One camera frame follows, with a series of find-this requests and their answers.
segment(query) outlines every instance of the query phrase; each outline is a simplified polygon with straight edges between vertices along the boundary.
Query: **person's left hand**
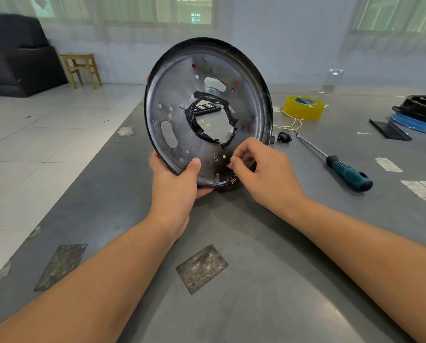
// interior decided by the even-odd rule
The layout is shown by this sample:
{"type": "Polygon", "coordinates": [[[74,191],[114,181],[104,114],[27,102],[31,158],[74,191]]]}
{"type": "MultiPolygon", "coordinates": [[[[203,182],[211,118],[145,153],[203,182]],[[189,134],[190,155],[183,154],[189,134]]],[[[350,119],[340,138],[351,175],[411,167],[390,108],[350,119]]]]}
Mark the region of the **person's left hand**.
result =
{"type": "Polygon", "coordinates": [[[153,202],[148,218],[162,224],[170,236],[177,240],[186,229],[189,213],[194,201],[214,190],[197,189],[197,176],[200,172],[200,159],[193,158],[179,176],[174,175],[160,160],[156,152],[149,157],[153,170],[153,202]]]}

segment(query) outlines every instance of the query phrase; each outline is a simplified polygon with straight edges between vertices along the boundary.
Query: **hand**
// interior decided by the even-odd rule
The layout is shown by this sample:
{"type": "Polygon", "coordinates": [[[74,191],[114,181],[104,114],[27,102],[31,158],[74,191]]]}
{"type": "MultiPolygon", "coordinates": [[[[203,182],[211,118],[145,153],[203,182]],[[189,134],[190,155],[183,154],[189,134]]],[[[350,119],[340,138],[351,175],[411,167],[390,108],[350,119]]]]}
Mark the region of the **hand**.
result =
{"type": "Polygon", "coordinates": [[[186,229],[189,213],[194,201],[214,190],[197,189],[197,176],[200,172],[200,159],[193,158],[179,176],[174,175],[160,160],[156,152],[149,157],[153,170],[153,201],[148,218],[168,229],[174,241],[186,229]]]}
{"type": "Polygon", "coordinates": [[[279,217],[307,198],[287,155],[262,144],[254,137],[246,139],[235,149],[228,167],[257,203],[279,217]],[[253,159],[257,162],[254,173],[248,168],[253,159]]]}

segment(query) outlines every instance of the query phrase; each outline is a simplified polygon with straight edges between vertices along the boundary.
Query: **screwdriver shaft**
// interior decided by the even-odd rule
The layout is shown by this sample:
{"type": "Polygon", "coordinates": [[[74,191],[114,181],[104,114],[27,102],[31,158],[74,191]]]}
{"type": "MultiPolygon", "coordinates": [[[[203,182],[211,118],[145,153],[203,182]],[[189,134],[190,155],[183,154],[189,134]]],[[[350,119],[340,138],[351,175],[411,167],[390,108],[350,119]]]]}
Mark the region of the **screwdriver shaft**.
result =
{"type": "Polygon", "coordinates": [[[319,151],[322,155],[324,155],[325,157],[327,157],[327,154],[325,152],[323,152],[321,149],[319,149],[317,146],[315,146],[313,143],[307,141],[305,138],[303,138],[301,135],[299,135],[299,133],[296,133],[296,137],[300,138],[303,142],[307,143],[308,145],[312,146],[313,149],[319,151]]]}

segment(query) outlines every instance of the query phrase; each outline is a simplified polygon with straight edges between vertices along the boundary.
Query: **green label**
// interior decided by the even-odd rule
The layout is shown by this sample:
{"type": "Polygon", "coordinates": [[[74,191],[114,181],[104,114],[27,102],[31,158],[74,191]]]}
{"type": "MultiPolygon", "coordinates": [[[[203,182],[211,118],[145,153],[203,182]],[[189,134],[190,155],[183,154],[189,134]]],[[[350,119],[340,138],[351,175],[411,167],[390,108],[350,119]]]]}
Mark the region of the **green label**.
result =
{"type": "Polygon", "coordinates": [[[300,103],[301,105],[317,105],[318,103],[314,100],[305,98],[305,97],[296,97],[295,99],[293,99],[294,102],[296,103],[300,103]]]}

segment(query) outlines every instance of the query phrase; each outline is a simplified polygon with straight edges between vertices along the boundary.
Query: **gray table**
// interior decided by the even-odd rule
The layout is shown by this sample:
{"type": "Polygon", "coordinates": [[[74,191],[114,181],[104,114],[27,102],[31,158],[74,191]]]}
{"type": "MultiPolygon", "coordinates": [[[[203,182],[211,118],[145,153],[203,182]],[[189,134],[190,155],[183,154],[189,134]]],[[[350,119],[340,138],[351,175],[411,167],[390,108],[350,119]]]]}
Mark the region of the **gray table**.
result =
{"type": "MultiPolygon", "coordinates": [[[[282,105],[284,95],[290,94],[272,95],[274,104],[282,105]]],[[[400,183],[426,180],[426,135],[406,130],[412,141],[387,140],[368,124],[369,118],[384,121],[402,98],[326,99],[330,106],[324,116],[304,122],[301,134],[367,173],[374,187],[367,193],[351,191],[297,139],[275,144],[290,156],[306,194],[426,245],[426,201],[400,183]],[[403,173],[386,172],[377,157],[389,158],[403,173]]],[[[275,122],[288,124],[290,118],[276,113],[275,122]]],[[[41,233],[13,256],[10,274],[0,279],[0,322],[37,296],[33,289],[57,246],[88,243],[84,261],[147,214],[152,149],[141,105],[123,123],[129,125],[135,134],[121,138],[115,133],[41,221],[41,233]]],[[[412,340],[316,246],[242,188],[214,192],[195,203],[185,234],[168,253],[119,341],[412,340]],[[208,245],[229,266],[190,295],[175,267],[208,245]]]]}

